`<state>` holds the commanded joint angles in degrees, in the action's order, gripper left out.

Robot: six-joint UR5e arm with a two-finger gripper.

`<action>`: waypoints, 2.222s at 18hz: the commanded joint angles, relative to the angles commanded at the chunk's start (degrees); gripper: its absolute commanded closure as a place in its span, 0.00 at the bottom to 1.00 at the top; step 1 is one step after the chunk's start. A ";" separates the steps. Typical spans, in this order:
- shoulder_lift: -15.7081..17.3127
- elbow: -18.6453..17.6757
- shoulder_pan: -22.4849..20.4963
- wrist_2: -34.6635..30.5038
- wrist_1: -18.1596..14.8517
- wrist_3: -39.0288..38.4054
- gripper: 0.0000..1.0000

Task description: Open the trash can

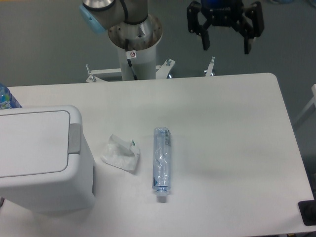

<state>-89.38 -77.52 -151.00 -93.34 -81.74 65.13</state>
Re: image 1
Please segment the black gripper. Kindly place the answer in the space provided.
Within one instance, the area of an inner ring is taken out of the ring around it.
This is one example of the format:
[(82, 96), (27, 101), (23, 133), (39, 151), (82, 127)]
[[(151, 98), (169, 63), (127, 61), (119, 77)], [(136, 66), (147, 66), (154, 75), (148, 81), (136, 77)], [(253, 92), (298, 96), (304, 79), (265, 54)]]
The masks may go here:
[[(201, 13), (206, 21), (200, 24)], [(244, 5), (241, 0), (192, 1), (187, 7), (188, 31), (201, 37), (203, 50), (210, 47), (208, 28), (210, 25), (231, 27), (243, 37), (244, 54), (249, 54), (253, 41), (260, 37), (265, 28), (260, 1)]]

